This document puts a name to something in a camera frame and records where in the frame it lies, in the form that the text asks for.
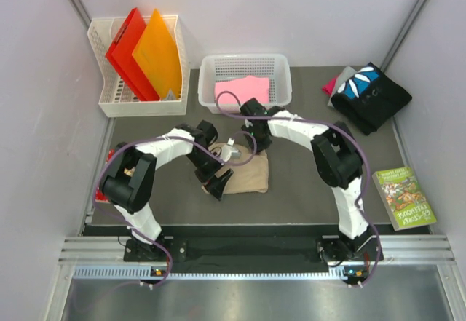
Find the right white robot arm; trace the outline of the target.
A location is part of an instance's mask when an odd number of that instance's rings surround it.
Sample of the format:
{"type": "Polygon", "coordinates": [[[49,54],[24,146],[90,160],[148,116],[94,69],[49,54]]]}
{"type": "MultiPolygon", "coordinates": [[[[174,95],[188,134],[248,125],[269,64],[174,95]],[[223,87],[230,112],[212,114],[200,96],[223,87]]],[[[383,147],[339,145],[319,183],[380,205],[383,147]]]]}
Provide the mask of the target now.
{"type": "Polygon", "coordinates": [[[363,158],[347,125],[337,122],[328,127],[306,122],[279,106],[266,108],[255,98],[240,107],[245,117],[242,130],[251,148],[269,148],[272,138],[283,138],[310,150],[318,175],[330,186],[339,215],[337,238],[322,238],[318,245],[323,261],[341,263],[359,258],[371,240],[371,230],[363,214],[363,158]]]}

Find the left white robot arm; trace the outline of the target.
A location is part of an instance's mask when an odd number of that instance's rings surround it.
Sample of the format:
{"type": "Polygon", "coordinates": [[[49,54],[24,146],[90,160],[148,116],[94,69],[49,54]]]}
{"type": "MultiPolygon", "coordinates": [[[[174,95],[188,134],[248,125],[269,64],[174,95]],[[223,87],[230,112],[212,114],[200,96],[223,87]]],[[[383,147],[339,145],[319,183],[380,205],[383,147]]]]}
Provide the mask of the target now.
{"type": "Polygon", "coordinates": [[[125,143],[118,145],[122,153],[110,161],[100,180],[99,190],[129,224],[130,249],[143,260],[158,261],[165,251],[162,227],[149,205],[158,168],[180,156],[187,156],[205,190],[217,200],[222,199],[234,171],[228,169],[220,176],[216,175],[223,167],[219,158],[230,157],[224,148],[219,154],[204,152],[217,138],[218,132],[213,124],[202,120],[196,127],[180,124],[162,135],[159,141],[139,143],[129,148],[124,148],[125,143]]]}

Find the beige t shirt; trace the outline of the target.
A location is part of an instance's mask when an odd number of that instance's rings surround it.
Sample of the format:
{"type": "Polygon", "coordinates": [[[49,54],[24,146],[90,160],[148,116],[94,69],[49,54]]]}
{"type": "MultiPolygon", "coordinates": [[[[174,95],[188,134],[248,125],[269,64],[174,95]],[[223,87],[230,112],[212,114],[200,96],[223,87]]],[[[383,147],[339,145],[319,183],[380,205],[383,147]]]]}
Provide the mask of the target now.
{"type": "Polygon", "coordinates": [[[224,194],[266,193],[269,188],[269,159],[265,151],[256,154],[246,165],[224,166],[217,173],[220,177],[231,169],[234,174],[226,183],[224,194]]]}

